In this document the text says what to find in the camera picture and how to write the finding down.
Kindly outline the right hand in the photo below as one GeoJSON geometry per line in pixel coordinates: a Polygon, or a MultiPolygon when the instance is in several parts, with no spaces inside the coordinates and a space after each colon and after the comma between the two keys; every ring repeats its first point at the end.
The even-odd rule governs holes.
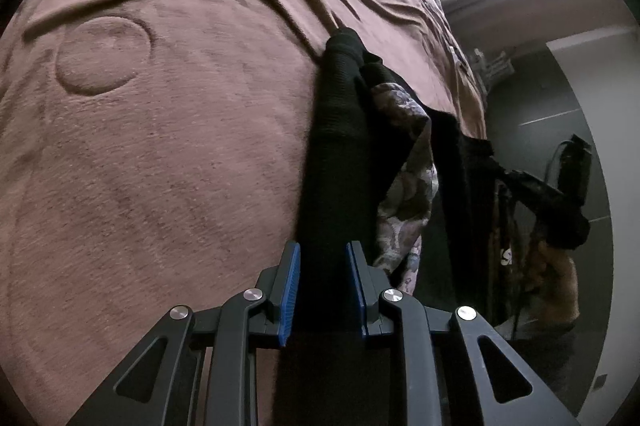
{"type": "Polygon", "coordinates": [[[533,330],[572,325],[579,317],[578,276],[566,250],[540,240],[525,268],[525,325],[533,330]]]}

